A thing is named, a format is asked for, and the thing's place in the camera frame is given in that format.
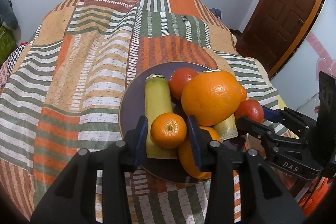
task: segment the dark round plate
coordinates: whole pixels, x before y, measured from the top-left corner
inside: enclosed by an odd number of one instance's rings
[[[145,115],[145,79],[151,74],[160,74],[169,80],[177,69],[184,67],[192,68],[198,72],[209,70],[204,66],[194,63],[179,61],[167,62],[143,71],[129,84],[124,96],[122,97],[119,109],[119,126],[122,136],[124,136],[127,131],[134,129],[137,125],[139,117],[141,115]],[[179,101],[174,100],[173,97],[172,105],[175,113],[182,115],[182,117],[185,116]],[[245,138],[238,136],[236,138],[226,140],[223,143],[230,149],[241,151],[244,147]],[[157,160],[145,157],[142,167],[152,175],[169,182],[194,184],[206,181],[190,177],[184,171],[179,160]]]

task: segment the door frame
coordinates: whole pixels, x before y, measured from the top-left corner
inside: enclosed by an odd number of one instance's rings
[[[260,8],[262,7],[265,0],[259,0],[258,5],[256,6],[250,20],[248,21],[243,33],[242,38],[244,39],[244,36],[246,35],[247,31],[251,28],[253,20],[257,16]],[[317,13],[319,12],[321,5],[323,3],[323,0],[316,0],[307,20],[303,24],[303,26],[300,29],[300,32],[292,42],[292,44],[289,46],[289,48],[286,50],[286,52],[283,54],[283,56],[280,58],[280,60],[270,69],[268,73],[268,77],[274,76],[275,73],[278,72],[278,70],[286,63],[286,61],[291,57],[291,55],[294,53],[294,51],[297,49],[297,47],[300,45],[300,43],[305,39],[308,30],[310,30],[313,22],[315,21],[315,17],[317,16]]]

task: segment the patchwork blanket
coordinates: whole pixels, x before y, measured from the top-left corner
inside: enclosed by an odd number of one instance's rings
[[[0,98],[0,182],[28,219],[80,148],[96,151],[121,139],[125,88],[169,61],[227,70],[248,97],[278,108],[278,92],[261,64],[239,56],[234,36],[199,0],[66,0],[45,17]],[[102,172],[97,175],[102,222]],[[210,182],[187,187],[142,169],[125,178],[133,223],[204,222]],[[237,173],[234,181],[239,221]]]

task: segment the green bag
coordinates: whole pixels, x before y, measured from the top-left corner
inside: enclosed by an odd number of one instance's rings
[[[15,40],[13,39],[10,31],[4,27],[0,28],[0,63],[6,61],[11,49],[15,45]]]

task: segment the brown wooden door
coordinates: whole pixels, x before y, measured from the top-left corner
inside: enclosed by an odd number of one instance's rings
[[[264,0],[243,39],[269,72],[300,32],[316,0]]]

